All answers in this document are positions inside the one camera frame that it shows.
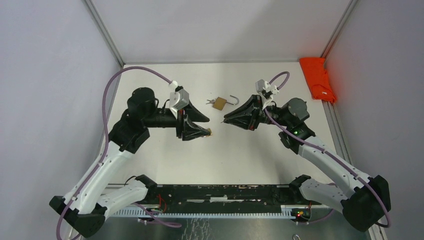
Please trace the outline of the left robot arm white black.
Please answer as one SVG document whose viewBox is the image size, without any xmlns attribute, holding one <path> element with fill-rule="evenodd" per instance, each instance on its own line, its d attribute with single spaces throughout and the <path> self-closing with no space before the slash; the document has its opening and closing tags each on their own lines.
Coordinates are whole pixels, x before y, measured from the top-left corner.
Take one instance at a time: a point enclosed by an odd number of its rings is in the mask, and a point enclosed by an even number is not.
<svg viewBox="0 0 424 240">
<path fill-rule="evenodd" d="M 80 236 L 93 236 L 117 211 L 139 201 L 151 204 L 156 200 L 157 190 L 145 175 L 137 176 L 134 182 L 112 193 L 103 194 L 115 172 L 131 160 L 150 137 L 150 128 L 174 128 L 179 139 L 191 141 L 211 134 L 200 126 L 208 121 L 181 86 L 170 94 L 168 107 L 159 107 L 152 89 L 137 88 L 127 100 L 127 109 L 107 135 L 103 152 L 73 190 L 64 196 L 54 196 L 49 205 Z"/>
</svg>

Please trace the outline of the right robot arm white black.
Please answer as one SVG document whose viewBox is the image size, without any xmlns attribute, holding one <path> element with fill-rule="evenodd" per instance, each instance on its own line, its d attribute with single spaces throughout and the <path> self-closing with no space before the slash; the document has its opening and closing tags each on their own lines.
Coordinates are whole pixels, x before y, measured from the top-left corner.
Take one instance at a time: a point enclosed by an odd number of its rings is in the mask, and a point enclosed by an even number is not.
<svg viewBox="0 0 424 240">
<path fill-rule="evenodd" d="M 306 125 L 309 116 L 307 103 L 301 98 L 292 98 L 283 106 L 265 106 L 259 95 L 252 95 L 239 108 L 225 114 L 223 122 L 249 131 L 260 124 L 277 126 L 281 130 L 280 141 L 287 149 L 331 179 L 325 184 L 307 175 L 297 177 L 288 191 L 293 203 L 309 200 L 326 205 L 360 232 L 374 225 L 389 228 L 391 199 L 387 180 L 380 175 L 369 176 L 330 150 Z"/>
</svg>

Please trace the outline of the large brass padlock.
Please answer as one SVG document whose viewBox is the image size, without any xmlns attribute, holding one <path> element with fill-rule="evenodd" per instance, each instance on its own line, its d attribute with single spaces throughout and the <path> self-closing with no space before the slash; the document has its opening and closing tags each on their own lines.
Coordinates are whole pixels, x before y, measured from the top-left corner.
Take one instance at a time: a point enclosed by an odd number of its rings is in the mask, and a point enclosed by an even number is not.
<svg viewBox="0 0 424 240">
<path fill-rule="evenodd" d="M 230 97 L 231 97 L 232 99 L 234 99 L 235 101 L 231 102 L 231 101 L 228 101 L 227 99 L 222 98 L 222 97 L 214 98 L 214 99 L 216 99 L 216 102 L 215 102 L 215 104 L 214 104 L 214 105 L 212 105 L 212 107 L 213 107 L 214 109 L 216 109 L 216 110 L 222 111 L 222 110 L 223 110 L 223 108 L 224 108 L 226 105 L 236 106 L 236 105 L 238 105 L 238 104 L 240 103 L 240 99 L 239 99 L 238 97 L 236 97 L 236 96 L 234 96 L 234 95 L 230 95 Z"/>
</svg>

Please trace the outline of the silver keys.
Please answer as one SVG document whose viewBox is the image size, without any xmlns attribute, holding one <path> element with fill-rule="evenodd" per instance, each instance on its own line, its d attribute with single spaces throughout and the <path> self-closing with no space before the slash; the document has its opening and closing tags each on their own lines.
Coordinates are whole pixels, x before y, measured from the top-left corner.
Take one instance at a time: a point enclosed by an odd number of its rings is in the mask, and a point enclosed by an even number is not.
<svg viewBox="0 0 424 240">
<path fill-rule="evenodd" d="M 207 104 L 207 105 L 208 105 L 208 104 L 210 104 L 210 105 L 212 105 L 212 106 L 213 106 L 215 103 L 216 103 L 216 99 L 212 99 L 212 100 L 209 100 L 209 99 L 208 99 L 206 104 Z"/>
</svg>

